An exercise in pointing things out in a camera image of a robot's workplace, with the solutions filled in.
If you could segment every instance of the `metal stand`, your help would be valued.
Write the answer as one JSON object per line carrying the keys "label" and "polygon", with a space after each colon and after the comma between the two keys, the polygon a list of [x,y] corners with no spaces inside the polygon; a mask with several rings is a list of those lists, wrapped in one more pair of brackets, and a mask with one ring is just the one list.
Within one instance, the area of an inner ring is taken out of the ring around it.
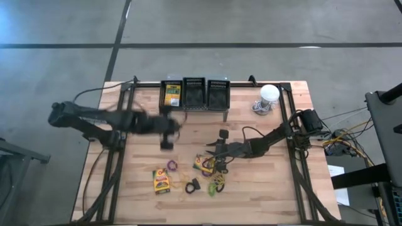
{"label": "metal stand", "polygon": [[10,144],[5,140],[0,140],[0,151],[5,151],[10,154],[18,154],[29,157],[31,159],[39,160],[40,163],[46,164],[49,162],[50,155],[39,154],[37,152],[21,148],[17,145]]}
{"label": "metal stand", "polygon": [[3,167],[9,170],[9,176],[11,177],[9,192],[5,196],[4,204],[0,207],[0,225],[9,225],[11,212],[13,211],[31,160],[36,159],[42,164],[47,164],[50,156],[21,148],[3,139],[0,140],[0,152],[3,152],[3,158],[6,158]]}
{"label": "metal stand", "polygon": [[[129,92],[127,109],[131,109],[133,106],[134,91],[137,87],[137,82],[127,83],[121,86],[119,100],[117,103],[117,109],[122,110],[124,98],[126,93]],[[105,167],[104,179],[102,182],[102,189],[100,195],[95,199],[92,206],[87,212],[76,222],[71,222],[71,225],[107,225],[113,224],[114,216],[116,214],[117,198],[119,193],[120,178],[123,166],[124,152],[126,150],[126,132],[112,131],[113,133],[119,133],[120,138],[112,145],[108,146],[109,154],[107,156],[107,162]],[[115,157],[115,153],[119,153],[117,157],[116,167],[112,172],[112,163]],[[106,196],[112,189],[112,198],[110,202],[109,214],[107,220],[104,220],[104,207],[106,202]]]}

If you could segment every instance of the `wooden tabletop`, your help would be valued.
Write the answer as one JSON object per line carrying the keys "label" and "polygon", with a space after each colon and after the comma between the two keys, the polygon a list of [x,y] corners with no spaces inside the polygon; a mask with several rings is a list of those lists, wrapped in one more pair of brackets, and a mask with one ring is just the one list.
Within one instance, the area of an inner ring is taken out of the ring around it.
{"label": "wooden tabletop", "polygon": [[[105,87],[117,83],[106,82]],[[296,109],[312,109],[306,81],[290,83]],[[115,109],[119,89],[116,87],[104,90],[99,108]],[[115,223],[300,223],[285,140],[272,146],[263,157],[236,158],[228,164],[229,173],[225,176],[224,191],[214,197],[208,195],[208,182],[202,178],[200,171],[192,168],[196,154],[214,150],[205,144],[216,141],[219,129],[229,130],[228,142],[233,142],[242,141],[241,128],[244,126],[255,127],[263,134],[279,126],[282,122],[279,105],[266,116],[259,116],[251,110],[252,104],[258,98],[259,88],[231,88],[231,108],[227,122],[222,121],[222,113],[189,112],[173,151],[160,151],[160,137],[157,135],[130,135],[124,157]],[[158,113],[159,89],[137,89],[135,100],[150,114]],[[175,112],[174,117],[178,121],[183,120],[183,113]],[[256,132],[246,130],[246,137],[258,136]],[[90,144],[72,220],[82,216],[82,190],[90,168],[101,151],[99,143]],[[331,214],[340,219],[324,152],[320,148],[312,148],[309,152],[307,162],[313,190]],[[88,209],[101,190],[106,159],[107,151],[102,155],[91,177],[85,209]],[[179,187],[171,188],[170,193],[155,195],[152,171],[165,168],[171,159],[178,162],[179,169],[177,173],[170,172],[173,182],[179,185],[180,175],[182,178],[186,175],[190,179],[198,177],[201,190],[189,195]],[[303,199],[307,215],[310,216],[304,192]],[[109,205],[106,204],[106,216],[108,208]]]}

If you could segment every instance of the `rubber band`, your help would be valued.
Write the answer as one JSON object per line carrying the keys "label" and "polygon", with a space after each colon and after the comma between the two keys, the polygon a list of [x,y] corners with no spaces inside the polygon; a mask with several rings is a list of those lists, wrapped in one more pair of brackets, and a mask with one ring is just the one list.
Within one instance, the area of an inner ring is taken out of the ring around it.
{"label": "rubber band", "polygon": [[215,192],[220,193],[225,188],[225,178],[222,173],[216,173],[208,177],[204,177],[204,179],[209,181],[208,194],[211,197],[215,195]]}
{"label": "rubber band", "polygon": [[173,178],[172,178],[170,175],[168,176],[168,178],[169,178],[170,185],[171,185],[172,187],[174,187],[174,188],[179,188],[179,187],[180,187],[179,185],[177,185],[177,184],[173,181]]}
{"label": "rubber band", "polygon": [[212,176],[212,173],[207,173],[205,171],[202,171],[202,176],[210,177],[210,176]]}
{"label": "rubber band", "polygon": [[168,170],[175,172],[178,168],[177,163],[175,162],[175,160],[170,160],[168,162]]}
{"label": "rubber band", "polygon": [[191,194],[191,193],[195,192],[195,186],[194,186],[194,184],[191,183],[191,182],[188,182],[188,183],[186,184],[186,189],[185,189],[185,190],[186,190],[186,193],[187,193],[187,194]]}

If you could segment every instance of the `electrical wire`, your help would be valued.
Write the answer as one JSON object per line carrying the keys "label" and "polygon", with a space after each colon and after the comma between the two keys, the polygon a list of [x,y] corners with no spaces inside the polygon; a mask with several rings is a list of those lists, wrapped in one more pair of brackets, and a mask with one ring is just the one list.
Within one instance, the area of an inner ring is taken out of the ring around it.
{"label": "electrical wire", "polygon": [[277,104],[277,101],[270,101],[267,106],[263,107],[261,105],[261,100],[259,101],[255,101],[255,103],[253,104],[253,106],[251,107],[251,110],[253,111],[263,111],[263,112],[267,112],[269,110],[272,110],[275,108],[275,105]]}
{"label": "electrical wire", "polygon": [[308,150],[298,150],[297,152],[299,152],[299,154],[307,153],[307,154],[304,156],[305,159],[307,159],[307,158],[308,158],[308,155],[310,154],[310,153],[308,152]]}
{"label": "electrical wire", "polygon": [[0,210],[2,209],[2,207],[4,206],[4,204],[6,203],[8,196],[10,196],[11,190],[13,189],[13,174],[11,173],[11,166],[9,162],[6,162],[7,167],[8,167],[8,172],[9,172],[9,183],[10,183],[10,188],[7,191],[7,195],[4,197],[4,200],[1,202],[0,204]]}
{"label": "electrical wire", "polygon": [[[357,125],[357,126],[354,126],[354,127],[350,128],[350,129],[340,129],[340,131],[342,131],[342,134],[341,134],[340,136],[338,136],[337,138],[335,138],[336,141],[334,141],[334,142],[332,142],[332,143],[330,143],[330,144],[325,144],[325,143],[323,143],[323,148],[325,149],[325,147],[324,147],[325,145],[329,146],[329,145],[333,145],[333,144],[335,144],[335,143],[343,143],[343,144],[346,144],[348,147],[352,148],[352,149],[356,152],[356,154],[357,154],[359,157],[367,159],[367,162],[368,162],[369,166],[374,166],[374,162],[371,160],[370,156],[364,151],[364,148],[361,146],[361,144],[360,144],[360,143],[357,141],[357,139],[356,139],[358,136],[360,136],[361,134],[363,134],[364,131],[367,131],[368,129],[370,129],[370,128],[373,126],[373,125],[371,125],[370,127],[367,128],[369,122],[371,122],[371,121],[372,121],[372,119],[370,118],[370,119],[366,122],[366,125],[364,126],[364,129],[361,130],[361,131],[358,131],[360,134],[357,135],[357,136],[353,136],[352,134],[354,134],[354,133],[349,133],[349,131],[350,131],[351,129],[354,129],[355,127],[358,127],[358,126],[363,125],[364,123],[359,124],[359,125]],[[342,138],[341,140],[337,140],[339,137],[343,137],[343,136],[348,137],[348,139],[343,139],[343,138]],[[348,142],[348,141],[350,141],[350,140],[353,141],[353,143],[355,144],[355,146],[353,146],[351,143]],[[380,209],[381,209],[381,212],[382,212],[382,214],[383,214],[384,216],[386,216],[386,212],[385,212],[384,205],[383,205],[383,199],[382,199],[382,198],[379,198],[379,202],[380,202]]]}
{"label": "electrical wire", "polygon": [[204,179],[209,182],[208,189],[215,190],[220,186],[225,186],[225,177],[222,173],[215,173],[211,176],[204,176]]}
{"label": "electrical wire", "polygon": [[331,119],[331,118],[334,118],[334,117],[342,116],[342,115],[349,114],[349,113],[352,113],[352,112],[357,112],[358,110],[362,110],[362,109],[366,109],[366,108],[367,108],[367,107],[362,107],[362,108],[359,108],[359,109],[356,109],[356,110],[351,110],[351,111],[348,111],[348,112],[345,112],[345,113],[341,113],[341,114],[337,114],[337,115],[334,115],[334,116],[331,116],[331,117],[326,117],[326,118],[324,118],[324,119],[322,119],[322,120],[324,121],[324,120],[327,120],[327,119]]}
{"label": "electrical wire", "polygon": [[[136,102],[135,100],[133,100],[133,104],[137,105],[142,112],[146,112],[146,109],[138,102]],[[110,110],[111,108],[117,106],[117,102],[115,102],[114,104],[110,105],[109,107],[106,107],[104,110]]]}
{"label": "electrical wire", "polygon": [[365,109],[360,110],[359,112],[356,112],[355,114],[351,114],[351,115],[347,116],[346,118],[343,118],[342,120],[337,121],[336,123],[334,123],[334,124],[332,124],[331,126],[329,126],[329,129],[332,128],[333,126],[339,124],[340,122],[343,122],[343,121],[345,121],[346,119],[348,119],[348,118],[350,118],[350,117],[352,117],[352,116],[355,116],[355,115],[357,115],[357,114],[360,114],[361,112],[364,112],[364,111],[366,111],[366,110],[365,110]]}
{"label": "electrical wire", "polygon": [[[325,150],[325,148],[324,148],[323,146],[319,146],[319,145],[308,145],[308,148],[311,148],[311,147],[323,148],[323,149]],[[305,155],[305,159],[307,159],[307,158],[308,158],[308,155],[309,155],[310,153],[308,152],[308,149],[304,150],[304,153],[305,153],[305,152],[307,152],[307,154]]]}
{"label": "electrical wire", "polygon": [[94,172],[95,166],[97,165],[98,161],[100,160],[100,158],[101,158],[101,156],[102,156],[102,154],[103,154],[103,152],[104,152],[105,150],[106,150],[106,149],[102,149],[102,151],[99,153],[98,157],[96,157],[96,159],[95,159],[95,161],[94,161],[94,164],[92,165],[92,167],[91,167],[91,169],[90,169],[90,171],[89,171],[89,175],[88,175],[87,181],[85,182],[84,190],[83,190],[83,193],[82,193],[82,215],[85,215],[85,195],[86,195],[86,193],[87,193],[87,188],[88,188],[89,180],[90,180],[90,178],[91,178],[91,176],[92,176],[92,174],[93,174],[93,172]]}
{"label": "electrical wire", "polygon": [[262,137],[265,137],[265,135],[262,132],[260,132],[259,130],[257,130],[256,128],[253,128],[251,126],[244,126],[243,128],[241,128],[241,131],[243,133],[243,139],[244,139],[243,142],[246,141],[246,134],[244,132],[244,129],[252,129],[253,131],[258,132],[258,134],[261,135]]}
{"label": "electrical wire", "polygon": [[[187,111],[184,111],[184,120],[182,123],[180,123],[180,128],[184,126],[184,124],[187,122]],[[175,143],[180,139],[180,131],[177,131],[177,137],[175,140]]]}
{"label": "electrical wire", "polygon": [[331,132],[331,130],[329,129],[329,127],[326,125],[326,123],[323,121],[323,120],[321,120],[320,119],[320,121],[321,121],[321,123],[322,123],[322,125],[328,130],[328,132],[331,134],[332,132]]}
{"label": "electrical wire", "polygon": [[356,125],[356,126],[351,127],[350,129],[346,130],[345,132],[342,132],[342,133],[341,133],[339,136],[337,136],[335,139],[331,139],[331,140],[329,140],[329,141],[324,141],[324,142],[323,142],[323,145],[327,145],[327,144],[330,144],[330,143],[333,143],[333,142],[335,142],[335,141],[340,140],[340,138],[341,138],[342,136],[344,136],[345,134],[347,134],[347,133],[348,133],[349,131],[351,131],[352,129],[355,129],[355,128],[357,128],[357,127],[359,127],[359,126],[362,126],[362,125],[364,125],[364,124],[366,124],[366,123],[368,123],[368,121],[362,122],[362,123],[360,123],[360,124],[358,124],[358,125]]}
{"label": "electrical wire", "polygon": [[376,217],[373,217],[373,216],[370,216],[370,215],[368,215],[368,214],[362,213],[362,212],[360,212],[360,211],[356,210],[356,209],[355,209],[355,208],[353,208],[353,207],[350,207],[350,206],[345,205],[345,204],[340,203],[340,202],[337,202],[337,203],[338,203],[338,204],[340,204],[340,205],[342,205],[342,206],[344,206],[344,207],[350,208],[351,210],[353,210],[353,211],[355,211],[355,212],[357,212],[357,213],[360,213],[361,215],[364,215],[364,216],[367,216],[367,217],[371,217],[371,218],[373,218],[373,219],[376,219],[376,220],[377,220],[377,218],[376,218]]}
{"label": "electrical wire", "polygon": [[180,180],[180,181],[179,181],[179,184],[180,184],[180,185],[177,185],[176,182],[173,181],[173,178],[172,178],[170,175],[168,175],[170,185],[171,185],[173,188],[181,188],[181,189],[182,189],[182,193],[181,193],[180,196],[178,197],[178,200],[179,200],[180,202],[182,202],[182,201],[185,200],[185,195],[186,195],[185,188],[186,188],[186,185],[187,185],[188,181],[190,181],[190,177],[187,176],[187,175],[184,174],[184,173],[179,172],[179,171],[178,171],[178,177],[179,177],[179,180]]}
{"label": "electrical wire", "polygon": [[110,89],[110,88],[114,88],[114,87],[117,87],[117,86],[122,85],[122,84],[125,84],[125,83],[133,82],[133,81],[134,81],[134,79],[131,79],[131,80],[128,80],[128,81],[125,81],[125,82],[121,82],[121,83],[116,84],[116,85],[112,85],[112,86],[110,86],[110,87],[102,87],[102,88],[94,88],[94,89],[87,89],[87,90],[84,90],[84,91],[78,93],[78,94],[74,97],[74,99],[73,99],[72,102],[75,103],[75,101],[78,99],[78,97],[81,96],[81,95],[84,94],[84,93],[92,92],[92,91],[96,91],[96,90]]}

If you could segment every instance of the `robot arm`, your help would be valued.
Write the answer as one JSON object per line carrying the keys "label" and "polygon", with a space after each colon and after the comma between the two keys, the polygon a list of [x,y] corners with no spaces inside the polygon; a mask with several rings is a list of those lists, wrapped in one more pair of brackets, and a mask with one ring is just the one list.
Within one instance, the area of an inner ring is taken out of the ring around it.
{"label": "robot arm", "polygon": [[[86,139],[98,139],[104,146],[110,146],[119,139],[119,132],[132,134],[163,134],[161,147],[172,149],[173,144],[167,141],[170,134],[179,131],[181,125],[168,117],[169,109],[163,116],[149,116],[144,111],[116,110],[107,111],[90,107],[82,107],[73,102],[54,103],[48,122],[54,127],[72,127],[83,132]],[[105,131],[93,122],[110,125],[115,131]]]}
{"label": "robot arm", "polygon": [[319,134],[323,125],[315,110],[298,110],[290,117],[289,122],[293,122],[297,118],[300,118],[301,127],[290,123],[282,123],[267,135],[245,139],[243,143],[233,142],[226,144],[225,140],[229,137],[229,131],[220,130],[219,136],[221,139],[218,139],[215,143],[207,144],[208,146],[215,146],[215,152],[207,151],[213,155],[210,159],[215,158],[214,171],[227,173],[226,157],[258,158],[264,156],[272,145],[286,137],[292,137],[296,148],[306,149],[310,145],[309,137]]}

